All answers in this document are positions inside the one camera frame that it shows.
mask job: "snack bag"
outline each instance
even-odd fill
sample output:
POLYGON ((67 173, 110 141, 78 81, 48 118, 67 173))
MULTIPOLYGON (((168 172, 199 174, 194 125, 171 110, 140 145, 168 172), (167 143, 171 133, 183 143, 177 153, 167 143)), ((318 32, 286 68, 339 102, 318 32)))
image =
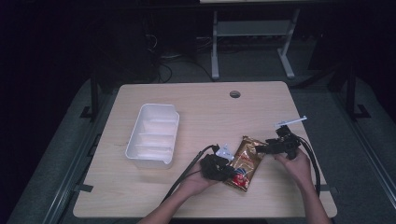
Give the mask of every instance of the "snack bag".
POLYGON ((241 189, 244 192, 248 191, 250 181, 259 166, 263 153, 256 153, 255 146, 263 146, 265 143, 243 136, 241 145, 235 152, 234 159, 230 165, 235 169, 236 175, 233 178, 229 178, 224 183, 237 189, 241 189))

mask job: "person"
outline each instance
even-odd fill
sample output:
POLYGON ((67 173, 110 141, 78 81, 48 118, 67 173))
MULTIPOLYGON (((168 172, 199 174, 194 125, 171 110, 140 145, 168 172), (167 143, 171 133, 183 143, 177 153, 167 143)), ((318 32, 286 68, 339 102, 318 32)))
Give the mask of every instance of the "person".
MULTIPOLYGON (((274 158, 283 164, 296 182, 304 202, 305 218, 308 224, 330 224, 326 211, 317 195, 311 178, 311 165, 308 157, 299 148, 294 160, 288 160, 283 154, 275 154, 274 158)), ((175 192, 155 208, 139 224, 168 223, 178 208, 190 197, 200 194, 205 189, 217 184, 219 181, 205 179, 200 175, 201 167, 197 162, 175 192)))

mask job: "floor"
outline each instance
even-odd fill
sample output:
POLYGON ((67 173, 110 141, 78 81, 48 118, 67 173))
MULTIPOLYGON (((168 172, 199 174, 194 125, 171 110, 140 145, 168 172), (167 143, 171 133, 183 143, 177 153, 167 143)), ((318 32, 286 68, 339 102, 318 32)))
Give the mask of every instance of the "floor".
MULTIPOLYGON (((287 79, 276 48, 281 40, 264 40, 265 44, 238 44, 232 51, 219 55, 220 80, 286 82, 290 87, 312 77, 318 71, 308 70, 316 44, 313 39, 293 41, 288 57, 296 75, 287 79)), ((168 50, 160 67, 161 78, 169 83, 211 82, 210 52, 206 49, 189 57, 177 57, 168 50)), ((291 96, 301 115, 318 162, 338 208, 333 218, 344 223, 395 223, 395 205, 384 190, 371 162, 373 153, 382 161, 391 180, 396 179, 396 125, 375 99, 370 86, 358 79, 356 104, 364 105, 371 118, 353 122, 345 112, 345 90, 334 93, 327 89, 332 75, 305 89, 290 88, 291 96)), ((95 121, 82 119, 81 111, 91 105, 91 86, 88 80, 81 86, 64 116, 47 151, 25 189, 9 224, 14 223, 136 223, 138 218, 78 218, 73 216, 78 193, 76 184, 83 181, 94 154, 97 138, 105 127, 106 118, 117 97, 117 90, 99 93, 99 114, 95 121)), ((173 220, 184 223, 187 220, 173 220)), ((268 223, 305 223, 303 217, 275 219, 268 223)), ((264 220, 198 220, 200 223, 264 223, 264 220)))

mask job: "white plastic container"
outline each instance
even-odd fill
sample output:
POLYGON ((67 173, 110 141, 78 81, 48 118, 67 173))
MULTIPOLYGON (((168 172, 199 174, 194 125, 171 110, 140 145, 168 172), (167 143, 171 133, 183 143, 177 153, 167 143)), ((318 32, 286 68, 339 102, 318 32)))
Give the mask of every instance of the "white plastic container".
POLYGON ((179 114, 174 105, 140 108, 125 155, 138 168, 169 169, 173 163, 179 114))

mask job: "table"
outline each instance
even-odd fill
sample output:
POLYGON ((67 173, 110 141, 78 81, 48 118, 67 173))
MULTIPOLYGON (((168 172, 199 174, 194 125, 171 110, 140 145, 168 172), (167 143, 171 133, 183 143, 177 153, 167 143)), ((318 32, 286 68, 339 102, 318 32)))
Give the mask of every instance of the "table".
MULTIPOLYGON (((299 117, 283 82, 124 85, 84 181, 92 191, 79 193, 74 215, 144 217, 206 146, 228 144, 234 153, 243 135, 262 141, 275 138, 275 123, 299 117), (239 91, 240 97, 231 97, 231 91, 239 91), (180 115, 174 163, 168 170, 139 170, 125 156, 139 109, 148 103, 175 105, 180 115)), ((289 127, 309 141, 301 122, 289 127)), ((330 192, 322 191, 320 199, 334 217, 337 209, 330 192)), ((218 183, 187 200, 175 217, 304 217, 304 207, 284 167, 267 155, 247 192, 218 183)))

